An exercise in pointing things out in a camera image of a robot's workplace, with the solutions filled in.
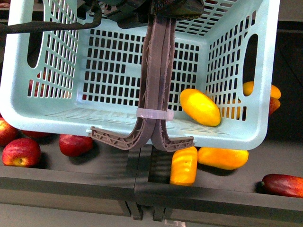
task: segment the mango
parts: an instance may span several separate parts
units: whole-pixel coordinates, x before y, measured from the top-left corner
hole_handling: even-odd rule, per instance
[[[246,82],[243,84],[243,93],[245,96],[250,96],[254,89],[254,81]],[[276,99],[281,97],[281,91],[275,85],[271,85],[270,96]]]
[[[225,170],[242,167],[248,161],[248,157],[247,150],[200,148],[198,151],[198,163]]]
[[[197,162],[195,147],[177,150],[172,157],[170,184],[192,186],[196,180]]]
[[[180,94],[180,103],[185,113],[198,123],[215,127],[221,122],[217,105],[197,89],[185,89]]]
[[[236,99],[233,99],[232,100],[232,103],[235,104],[236,103]],[[230,112],[230,107],[227,107],[227,110],[226,110],[226,117],[227,118],[232,118],[234,119],[235,118],[235,111],[236,111],[236,107],[231,107],[232,109],[232,113],[231,113],[231,116],[229,116],[229,112]],[[240,112],[241,112],[241,107],[237,107],[237,120],[240,119]]]

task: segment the dark gray surface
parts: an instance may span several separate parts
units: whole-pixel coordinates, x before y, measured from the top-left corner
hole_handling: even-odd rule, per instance
[[[293,150],[285,153],[283,145],[277,148],[279,145],[274,144],[275,149],[272,145],[265,142],[252,150],[249,163],[236,171],[226,172],[210,167],[206,171],[200,166],[193,187],[148,182],[151,152],[150,149],[142,149],[135,187],[136,200],[142,205],[302,223],[302,199],[255,191],[256,183],[268,173],[298,175],[302,172],[302,155],[298,156],[302,146],[299,147],[301,150],[292,147]],[[296,168],[292,168],[294,161],[298,162]]]
[[[143,220],[137,221],[129,217],[7,204],[0,204],[0,223],[6,227],[169,227],[164,221],[152,220],[151,208],[144,208]],[[186,226],[214,227],[195,223]]]
[[[303,86],[298,80],[303,79],[303,52],[301,51],[301,55],[296,59],[291,55],[283,56],[281,54],[281,51],[284,52],[283,48],[288,48],[290,51],[295,48],[294,42],[290,42],[290,46],[285,47],[290,40],[298,40],[301,44],[297,44],[297,50],[302,50],[303,34],[279,33],[277,36],[272,84],[281,90],[281,107],[269,118],[267,139],[303,144]],[[301,63],[296,66],[297,72],[289,67],[288,63],[291,62]]]
[[[67,157],[60,152],[58,139],[55,134],[38,140],[43,155],[35,168],[1,163],[0,188],[134,200],[139,150],[124,151],[94,142],[89,153]]]
[[[192,210],[165,209],[165,218],[183,222],[212,223],[223,227],[302,227],[300,223],[270,220],[260,218],[248,218],[235,215],[222,215]]]

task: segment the floor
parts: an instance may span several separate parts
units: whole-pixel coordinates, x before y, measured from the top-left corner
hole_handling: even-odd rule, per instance
[[[0,204],[0,223],[6,227],[215,227],[196,223],[152,220],[152,210],[144,209],[142,221],[130,217],[67,210]]]

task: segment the basket handle hole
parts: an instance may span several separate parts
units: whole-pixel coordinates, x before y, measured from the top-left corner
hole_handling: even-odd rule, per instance
[[[37,12],[37,10],[35,10],[35,6],[33,7],[32,12],[32,21],[43,21],[43,12]],[[42,34],[42,32],[35,32],[30,33],[29,35],[27,63],[31,68],[35,68],[38,62],[40,48],[42,44]]]
[[[255,71],[256,71],[256,60],[257,60],[257,48],[258,48],[258,35],[253,34],[247,44],[247,49],[245,52],[244,65],[243,65],[243,79],[242,82],[246,83],[249,81],[255,80]]]

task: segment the shelf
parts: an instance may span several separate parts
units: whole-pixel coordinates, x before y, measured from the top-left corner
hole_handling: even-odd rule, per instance
[[[173,154],[151,146],[141,150],[136,200],[154,206],[157,220],[237,227],[302,226],[302,199],[265,194],[259,187],[267,174],[303,176],[303,87],[299,82],[303,75],[295,65],[302,56],[296,55],[295,60],[284,50],[285,43],[290,45],[288,48],[298,49],[292,40],[300,36],[277,37],[273,84],[282,92],[281,107],[269,118],[267,137],[250,150],[245,166],[224,171],[199,164],[192,187],[170,185]]]
[[[140,151],[95,142],[92,151],[72,158],[60,152],[58,139],[39,140],[42,159],[35,168],[1,162],[0,202],[130,216]]]

